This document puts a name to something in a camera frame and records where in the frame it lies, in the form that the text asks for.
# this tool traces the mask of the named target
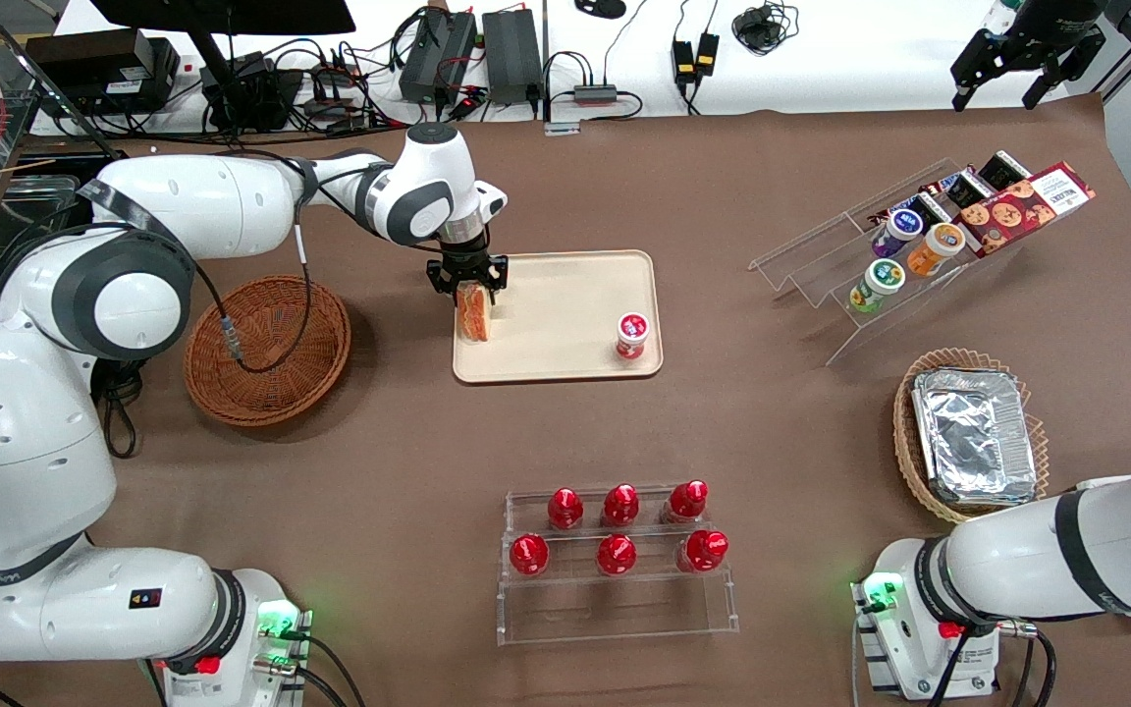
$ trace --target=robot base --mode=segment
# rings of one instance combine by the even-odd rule
[[[916,586],[916,555],[924,541],[899,540],[880,553],[874,572],[854,585],[854,609],[880,601],[883,612],[867,614],[886,661],[906,699],[929,699],[946,672],[957,638],[942,638],[940,622],[929,613]],[[993,669],[998,664],[998,631],[972,638],[959,655],[947,697],[992,695]]]
[[[295,682],[278,675],[251,670],[257,657],[291,658],[291,641],[261,636],[264,629],[292,630],[301,624],[300,609],[286,600],[277,580],[260,569],[235,569],[247,592],[247,613],[234,647],[221,658],[219,670],[211,674],[179,675],[163,672],[163,688],[170,707],[275,707],[283,688]],[[296,692],[283,696],[280,704],[292,704]]]

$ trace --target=red bottle cap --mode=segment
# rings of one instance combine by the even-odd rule
[[[705,497],[709,492],[702,480],[681,483],[670,492],[670,510],[683,518],[696,518],[705,512]]]
[[[620,575],[637,566],[637,544],[624,534],[614,533],[601,541],[596,563],[607,575]]]
[[[640,515],[640,494],[637,488],[629,483],[620,484],[605,497],[605,524],[610,526],[629,526]]]
[[[728,542],[722,532],[694,532],[683,541],[683,554],[687,555],[691,569],[697,572],[708,572],[723,562]]]
[[[547,569],[547,543],[538,534],[525,534],[509,546],[509,563],[527,577],[543,572]]]
[[[195,672],[201,675],[215,675],[221,670],[221,657],[217,655],[204,655],[195,661]]]
[[[584,500],[575,493],[575,489],[558,488],[556,493],[547,500],[547,523],[553,528],[569,529],[584,517]]]

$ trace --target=computer monitor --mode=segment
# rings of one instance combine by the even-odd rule
[[[224,107],[214,115],[252,111],[242,81],[213,40],[213,34],[343,34],[355,32],[346,0],[92,0],[109,23],[135,28],[184,32],[219,86]]]

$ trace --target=white table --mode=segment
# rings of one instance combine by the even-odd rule
[[[542,1],[532,0],[537,32],[543,27]],[[346,0],[355,19],[355,32],[316,36],[325,49],[336,49],[342,41],[362,49],[390,38],[390,33],[421,0]],[[507,8],[510,0],[474,0],[474,12]],[[767,57],[754,57],[732,36],[732,19],[757,0],[718,0],[713,32],[718,34],[718,68],[706,78],[696,106],[706,115],[734,115],[759,109],[786,113],[847,111],[912,111],[950,109],[955,81],[949,67],[966,41],[977,31],[992,0],[804,0],[800,5],[800,35]],[[628,15],[620,19],[593,18],[575,8],[573,0],[547,0],[549,52],[575,50],[592,60],[601,80],[606,46],[623,23],[631,18],[638,0],[629,0]],[[710,0],[689,0],[680,37],[692,41],[709,17]],[[670,67],[670,41],[679,21],[679,0],[647,0],[640,15],[623,33],[610,53],[608,77],[621,90],[636,93],[645,102],[640,115],[685,115],[687,106],[673,86]],[[90,0],[71,0],[60,18],[55,34],[78,34],[112,28]],[[181,54],[176,90],[195,84],[201,60],[190,37],[174,32],[145,32],[167,36]],[[216,37],[226,52],[225,37]],[[234,37],[234,53],[273,49],[291,40],[287,36],[240,35]],[[378,62],[387,60],[386,46],[369,54]],[[284,68],[309,68],[313,62],[302,53],[288,54]],[[403,101],[398,71],[380,72],[371,79],[371,93],[387,115],[405,122],[421,119],[417,104]],[[978,90],[972,107],[1019,106],[1033,72],[1017,72],[996,79]],[[466,72],[466,84],[486,84],[486,63]],[[553,63],[552,90],[569,90],[578,84],[573,60],[558,58]],[[354,89],[343,90],[355,97]],[[309,97],[307,88],[302,100]],[[1065,95],[1060,87],[1052,97]],[[579,107],[569,98],[553,106],[554,121],[575,121],[595,115],[615,115],[628,111],[628,103],[616,107]],[[156,113],[145,128],[149,132],[198,132],[206,100],[198,90],[185,93]],[[529,120],[528,106],[492,107],[485,120]],[[468,117],[480,120],[480,115]],[[123,124],[121,118],[106,122]],[[63,121],[72,130],[71,121]],[[35,135],[59,135],[49,117],[41,115],[33,127]]]

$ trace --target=aluminum foil container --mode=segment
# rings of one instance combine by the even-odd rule
[[[912,403],[927,485],[957,506],[1018,506],[1037,493],[1037,468],[1016,378],[934,369],[915,376]]]

